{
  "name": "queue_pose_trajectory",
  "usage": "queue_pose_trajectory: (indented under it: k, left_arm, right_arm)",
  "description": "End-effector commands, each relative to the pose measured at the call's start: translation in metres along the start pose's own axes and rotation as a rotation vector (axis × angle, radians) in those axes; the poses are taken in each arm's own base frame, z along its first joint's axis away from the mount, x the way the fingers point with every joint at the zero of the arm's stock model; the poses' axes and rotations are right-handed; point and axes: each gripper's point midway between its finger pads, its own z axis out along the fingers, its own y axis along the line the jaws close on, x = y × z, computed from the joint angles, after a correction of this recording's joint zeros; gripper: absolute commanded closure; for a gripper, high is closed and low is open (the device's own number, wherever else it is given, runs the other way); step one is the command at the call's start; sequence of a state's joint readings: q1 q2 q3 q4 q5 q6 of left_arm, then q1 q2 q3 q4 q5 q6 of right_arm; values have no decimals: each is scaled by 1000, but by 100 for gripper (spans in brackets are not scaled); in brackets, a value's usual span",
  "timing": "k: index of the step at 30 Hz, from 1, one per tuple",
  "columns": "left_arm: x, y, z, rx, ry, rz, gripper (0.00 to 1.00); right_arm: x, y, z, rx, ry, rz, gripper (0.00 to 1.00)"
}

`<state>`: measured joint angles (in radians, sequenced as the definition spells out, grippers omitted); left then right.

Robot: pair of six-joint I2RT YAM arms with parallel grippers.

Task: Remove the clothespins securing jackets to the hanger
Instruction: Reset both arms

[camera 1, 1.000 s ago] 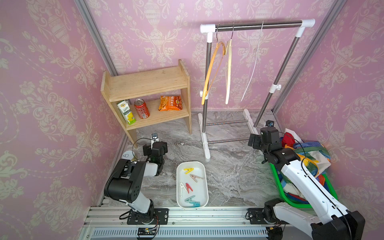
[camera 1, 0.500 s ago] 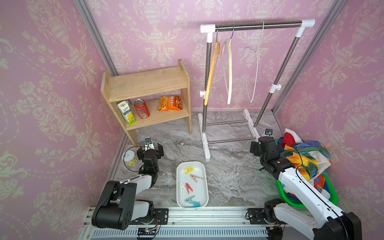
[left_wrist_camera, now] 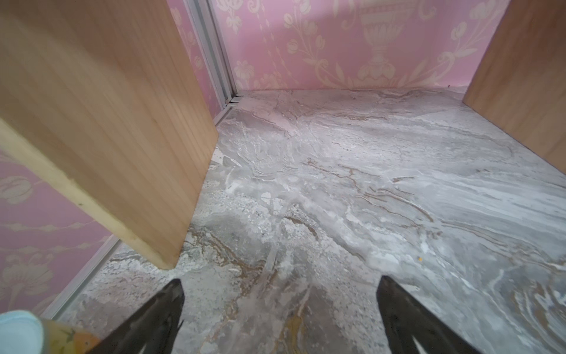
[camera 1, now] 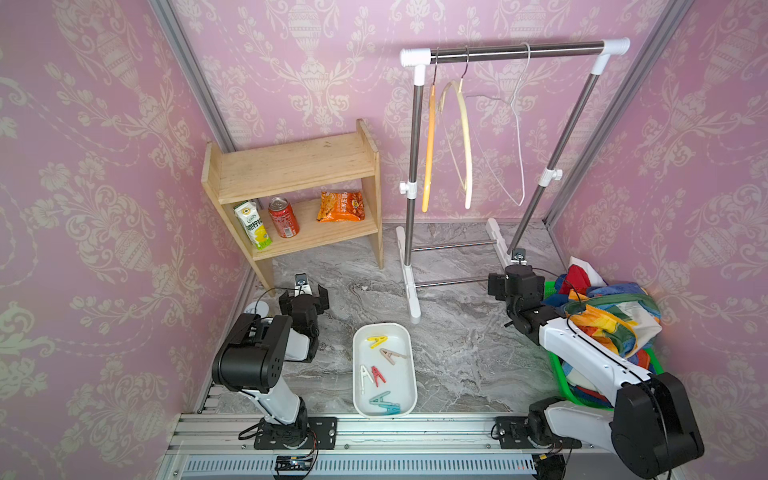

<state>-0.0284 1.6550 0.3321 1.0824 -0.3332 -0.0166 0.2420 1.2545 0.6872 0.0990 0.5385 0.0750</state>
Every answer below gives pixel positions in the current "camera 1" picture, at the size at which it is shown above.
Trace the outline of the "red clothespin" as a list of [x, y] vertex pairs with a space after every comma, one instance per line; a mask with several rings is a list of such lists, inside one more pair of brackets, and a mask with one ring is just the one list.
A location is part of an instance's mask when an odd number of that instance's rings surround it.
[[374, 385], [376, 387], [379, 387], [381, 384], [385, 384], [386, 383], [386, 379], [384, 378], [384, 376], [382, 375], [382, 373], [380, 372], [380, 370], [377, 367], [373, 366], [370, 369], [370, 372], [371, 372], [371, 376], [372, 376]]

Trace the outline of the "teal green clothespin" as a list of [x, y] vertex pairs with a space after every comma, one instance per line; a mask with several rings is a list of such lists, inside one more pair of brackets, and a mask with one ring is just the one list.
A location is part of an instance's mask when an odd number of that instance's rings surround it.
[[379, 395], [372, 397], [369, 400], [369, 403], [371, 405], [381, 406], [382, 408], [389, 408], [390, 406], [392, 406], [392, 403], [387, 400], [387, 396], [390, 394], [391, 394], [390, 391], [385, 391]]

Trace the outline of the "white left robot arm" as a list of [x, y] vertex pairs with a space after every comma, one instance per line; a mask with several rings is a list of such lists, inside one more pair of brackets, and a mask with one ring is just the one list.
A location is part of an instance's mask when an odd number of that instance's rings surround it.
[[319, 285], [296, 285], [279, 298], [281, 313], [242, 313], [216, 353], [214, 383], [250, 400], [262, 420], [239, 437], [269, 438], [289, 448], [299, 447], [309, 435], [304, 400], [282, 378], [286, 362], [310, 363], [319, 347], [318, 317], [329, 308], [328, 291]]

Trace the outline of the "white wire clothes hanger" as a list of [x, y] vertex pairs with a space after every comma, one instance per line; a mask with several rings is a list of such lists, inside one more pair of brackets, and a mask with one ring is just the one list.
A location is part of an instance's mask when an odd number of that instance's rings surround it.
[[517, 109], [517, 99], [520, 92], [522, 80], [524, 79], [531, 59], [532, 59], [532, 46], [527, 41], [523, 41], [521, 43], [522, 46], [525, 47], [525, 65], [521, 72], [519, 73], [517, 80], [515, 81], [514, 90], [512, 93], [512, 97], [507, 100], [502, 97], [492, 97], [486, 94], [479, 94], [474, 93], [470, 94], [469, 98], [480, 98], [485, 99], [490, 102], [502, 102], [507, 105], [507, 107], [510, 109], [513, 118], [515, 120], [515, 135], [516, 135], [516, 147], [517, 147], [517, 159], [518, 159], [518, 167], [519, 167], [519, 175], [520, 175], [520, 187], [521, 187], [521, 197], [520, 199], [516, 199], [505, 187], [505, 184], [502, 182], [502, 180], [499, 178], [499, 176], [496, 174], [494, 167], [491, 165], [488, 157], [486, 156], [485, 151], [482, 148], [482, 145], [479, 141], [479, 137], [477, 135], [474, 135], [475, 141], [478, 143], [478, 146], [480, 147], [480, 153], [482, 155], [482, 159], [485, 163], [485, 166], [492, 176], [492, 178], [495, 180], [497, 186], [501, 189], [501, 191], [506, 195], [506, 197], [516, 206], [516, 207], [522, 207], [526, 197], [527, 197], [527, 189], [526, 189], [526, 174], [525, 174], [525, 162], [523, 158], [523, 151], [522, 151], [522, 139], [521, 139], [521, 117], [520, 113]]

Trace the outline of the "pink clothespin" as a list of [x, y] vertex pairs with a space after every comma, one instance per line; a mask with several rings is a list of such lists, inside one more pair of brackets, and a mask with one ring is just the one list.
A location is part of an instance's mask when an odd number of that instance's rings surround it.
[[398, 360], [407, 360], [408, 357], [404, 354], [386, 349], [380, 348], [379, 353], [385, 358], [391, 365], [396, 365]]

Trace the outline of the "white clothespin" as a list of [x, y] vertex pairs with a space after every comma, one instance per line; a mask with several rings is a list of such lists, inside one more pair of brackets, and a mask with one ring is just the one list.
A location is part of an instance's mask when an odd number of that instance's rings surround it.
[[365, 395], [366, 386], [369, 383], [375, 384], [375, 381], [373, 380], [368, 368], [365, 365], [361, 365], [359, 367], [359, 391], [361, 395]]

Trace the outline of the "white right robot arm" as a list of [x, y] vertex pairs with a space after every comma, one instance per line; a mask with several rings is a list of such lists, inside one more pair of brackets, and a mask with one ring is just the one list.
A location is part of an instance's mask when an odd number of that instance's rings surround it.
[[608, 406], [563, 397], [534, 403], [525, 421], [528, 439], [553, 450], [597, 446], [643, 479], [701, 458], [705, 445], [683, 382], [638, 357], [661, 331], [653, 298], [635, 283], [575, 284], [569, 276], [546, 297], [542, 274], [509, 265], [489, 274], [488, 293], [504, 303], [509, 325], [568, 364]]

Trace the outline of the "blue clothespin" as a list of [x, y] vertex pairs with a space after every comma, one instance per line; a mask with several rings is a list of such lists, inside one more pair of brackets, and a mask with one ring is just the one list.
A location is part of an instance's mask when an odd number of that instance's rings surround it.
[[378, 407], [385, 410], [386, 415], [398, 415], [401, 413], [401, 407], [399, 404], [394, 403], [380, 403]]

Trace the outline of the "blue red white jacket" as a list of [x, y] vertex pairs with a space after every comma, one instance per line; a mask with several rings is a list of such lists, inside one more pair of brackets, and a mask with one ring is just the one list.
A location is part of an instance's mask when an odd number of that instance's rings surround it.
[[[563, 313], [562, 306], [570, 302], [573, 297], [579, 300], [618, 293], [644, 293], [648, 295], [642, 287], [634, 282], [606, 283], [589, 263], [573, 257], [565, 274], [559, 276], [557, 281], [545, 284], [544, 303]], [[638, 350], [635, 355], [623, 359], [653, 374], [661, 373], [663, 369], [652, 352], [651, 343], [652, 340], [643, 349]]]

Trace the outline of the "rainbow striped jacket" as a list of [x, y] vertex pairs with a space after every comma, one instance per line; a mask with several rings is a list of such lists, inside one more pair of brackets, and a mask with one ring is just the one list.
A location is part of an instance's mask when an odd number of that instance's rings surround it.
[[662, 331], [659, 307], [644, 293], [573, 297], [562, 311], [580, 330], [622, 358], [635, 355]]

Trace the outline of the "wooden clothes hanger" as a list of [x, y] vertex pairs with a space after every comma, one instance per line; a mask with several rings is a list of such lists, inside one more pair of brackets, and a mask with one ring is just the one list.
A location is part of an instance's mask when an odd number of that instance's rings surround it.
[[433, 79], [430, 87], [429, 96], [429, 122], [427, 129], [427, 145], [425, 155], [425, 178], [423, 188], [422, 199], [422, 212], [427, 213], [430, 203], [431, 185], [433, 177], [433, 161], [434, 161], [434, 148], [435, 148], [435, 132], [436, 132], [436, 120], [437, 120], [437, 95], [436, 95], [436, 79], [437, 69], [435, 66], [433, 70]]

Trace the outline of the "cream white clothes hanger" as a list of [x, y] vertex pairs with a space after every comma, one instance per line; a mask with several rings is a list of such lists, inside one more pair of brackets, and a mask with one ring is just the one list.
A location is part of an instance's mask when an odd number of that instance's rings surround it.
[[438, 114], [442, 115], [445, 110], [445, 102], [447, 95], [450, 91], [452, 91], [455, 95], [456, 103], [458, 106], [459, 111], [459, 120], [460, 120], [460, 128], [461, 128], [461, 134], [462, 134], [462, 146], [463, 146], [463, 152], [464, 152], [464, 176], [461, 176], [458, 161], [456, 159], [456, 155], [453, 151], [452, 143], [451, 141], [448, 141], [448, 148], [449, 153], [451, 154], [451, 158], [454, 163], [454, 167], [456, 169], [457, 175], [459, 176], [460, 184], [463, 188], [464, 194], [465, 194], [465, 200], [464, 200], [464, 208], [466, 210], [469, 210], [472, 205], [472, 197], [473, 197], [473, 187], [474, 187], [474, 181], [473, 181], [473, 154], [472, 154], [472, 147], [471, 147], [471, 129], [470, 129], [470, 122], [468, 118], [468, 111], [466, 106], [466, 100], [463, 90], [464, 85], [464, 79], [468, 72], [468, 66], [469, 66], [469, 48], [465, 48], [465, 69], [462, 75], [459, 77], [458, 80], [452, 80], [450, 81], [441, 91], [440, 99], [438, 103]]

